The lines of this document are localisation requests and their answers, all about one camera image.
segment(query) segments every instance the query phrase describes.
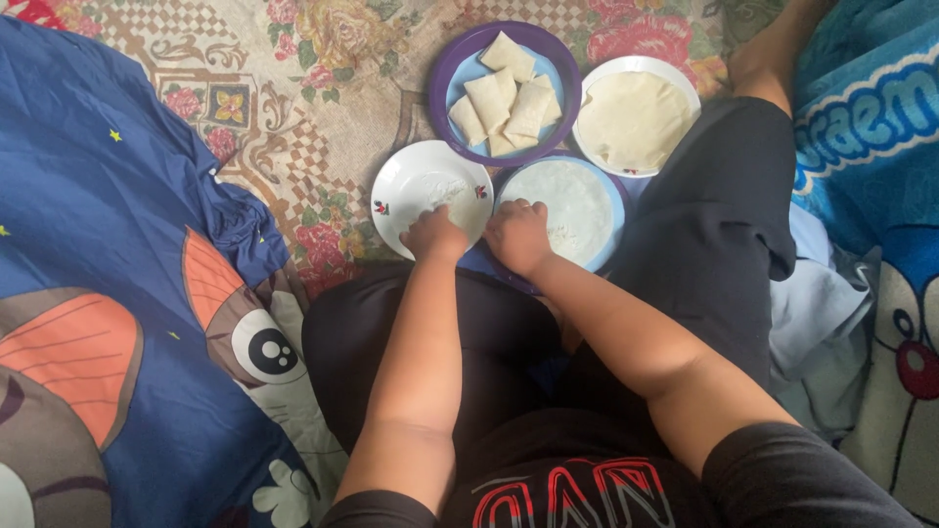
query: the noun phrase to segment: purple plate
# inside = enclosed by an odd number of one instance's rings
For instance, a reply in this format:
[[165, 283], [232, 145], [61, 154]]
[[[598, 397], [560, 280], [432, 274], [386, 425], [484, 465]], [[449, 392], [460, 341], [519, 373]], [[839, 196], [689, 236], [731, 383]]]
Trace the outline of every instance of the purple plate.
[[[574, 152], [573, 150], [564, 150], [561, 148], [551, 150], [548, 153], [548, 155], [567, 156], [570, 158], [577, 158], [579, 160], [586, 161], [586, 158], [584, 158], [579, 153]], [[495, 196], [499, 195], [499, 193], [502, 191], [502, 187], [505, 186], [505, 183], [508, 182], [509, 177], [511, 177], [516, 170], [518, 170], [517, 167], [503, 168], [492, 177], [493, 195]], [[623, 186], [623, 183], [620, 181], [619, 178], [611, 175], [609, 172], [604, 172], [604, 174], [606, 174], [607, 178], [609, 178], [613, 182], [613, 186], [616, 187], [616, 190], [620, 192], [620, 197], [623, 199], [623, 208], [625, 209], [625, 214], [626, 214], [624, 225], [629, 225], [629, 221], [632, 219], [632, 216], [633, 216], [632, 198], [630, 198], [629, 192]], [[532, 283], [525, 280], [521, 275], [518, 275], [514, 273], [512, 270], [509, 270], [508, 268], [505, 267], [504, 264], [499, 262], [496, 256], [494, 256], [492, 252], [489, 251], [489, 246], [485, 243], [485, 241], [480, 241], [479, 243], [481, 244], [481, 249], [483, 250], [483, 254], [485, 255], [486, 258], [489, 259], [489, 263], [492, 265], [492, 269], [495, 270], [496, 274], [502, 279], [502, 281], [511, 285], [515, 289], [518, 289], [530, 295], [541, 295], [541, 291], [537, 287], [535, 287]], [[607, 260], [607, 263], [604, 264], [596, 272], [596, 274], [605, 275], [608, 272], [612, 271], [613, 261], [616, 259], [616, 256], [619, 253], [620, 251], [619, 249], [617, 249], [617, 251], [613, 254], [613, 256], [609, 260]]]
[[[538, 146], [522, 151], [515, 157], [491, 158], [471, 151], [456, 137], [447, 116], [447, 92], [460, 65], [467, 58], [488, 47], [500, 31], [504, 31], [510, 39], [520, 46], [530, 48], [533, 52], [546, 58], [557, 70], [557, 76], [562, 84], [563, 103], [561, 109], [563, 118], [560, 123], [554, 126], [554, 130], [550, 135]], [[484, 23], [460, 35], [440, 52], [430, 77], [430, 120], [440, 138], [464, 158], [483, 165], [518, 167], [548, 154], [561, 143], [574, 127], [577, 112], [580, 110], [582, 92], [580, 83], [580, 70], [577, 68], [577, 61], [574, 60], [574, 56], [571, 55], [563, 42], [545, 29], [524, 22]]]

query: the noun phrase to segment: orange fish fin print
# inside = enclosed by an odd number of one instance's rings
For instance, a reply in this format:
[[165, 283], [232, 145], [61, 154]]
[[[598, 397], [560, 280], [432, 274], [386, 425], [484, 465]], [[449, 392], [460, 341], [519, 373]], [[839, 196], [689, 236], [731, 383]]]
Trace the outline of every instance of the orange fish fin print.
[[143, 332], [120, 303], [79, 288], [0, 300], [0, 312], [31, 300], [47, 303], [56, 294], [70, 299], [0, 335], [0, 365], [65, 400], [103, 449], [127, 417], [140, 368]]
[[182, 248], [182, 275], [186, 297], [203, 331], [231, 294], [244, 286], [219, 250], [189, 227]]

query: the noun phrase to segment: leg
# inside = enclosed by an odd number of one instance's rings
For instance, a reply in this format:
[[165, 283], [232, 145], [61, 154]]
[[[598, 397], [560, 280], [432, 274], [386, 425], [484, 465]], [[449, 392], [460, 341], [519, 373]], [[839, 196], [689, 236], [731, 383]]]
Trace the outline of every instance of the leg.
[[[375, 270], [324, 292], [303, 322], [303, 353], [327, 425], [347, 452], [362, 430], [410, 266]], [[457, 272], [463, 398], [457, 452], [504, 422], [543, 406], [525, 368], [559, 346], [551, 313], [534, 298], [476, 274]]]
[[[623, 235], [610, 282], [682, 323], [761, 386], [769, 381], [769, 279], [793, 268], [789, 201], [795, 146], [788, 93], [816, 0], [792, 0], [731, 62], [734, 99], [705, 108], [650, 183]], [[557, 386], [562, 405], [627, 418], [654, 437], [644, 402], [589, 347]], [[663, 448], [659, 441], [657, 447]]]

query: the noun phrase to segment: blue blanket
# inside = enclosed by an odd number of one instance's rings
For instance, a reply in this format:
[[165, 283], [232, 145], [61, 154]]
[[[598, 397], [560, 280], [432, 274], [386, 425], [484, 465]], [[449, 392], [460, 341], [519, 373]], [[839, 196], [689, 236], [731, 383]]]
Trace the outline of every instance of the blue blanket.
[[328, 508], [346, 456], [277, 324], [305, 298], [218, 167], [138, 64], [0, 17], [0, 517], [298, 528]]
[[939, 526], [939, 1], [841, 0], [802, 56], [793, 201], [883, 248], [872, 367], [842, 445]]

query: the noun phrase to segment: floral carpet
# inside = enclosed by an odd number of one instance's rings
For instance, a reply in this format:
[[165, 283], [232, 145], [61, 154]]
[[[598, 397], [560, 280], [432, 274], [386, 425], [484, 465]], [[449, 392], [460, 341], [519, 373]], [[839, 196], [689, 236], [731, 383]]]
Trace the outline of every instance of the floral carpet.
[[274, 214], [308, 295], [393, 257], [371, 222], [374, 174], [436, 136], [424, 86], [439, 50], [480, 23], [535, 23], [586, 72], [670, 62], [704, 98], [722, 53], [784, 0], [0, 0], [0, 12], [80, 33], [137, 60], [223, 161], [218, 177]]

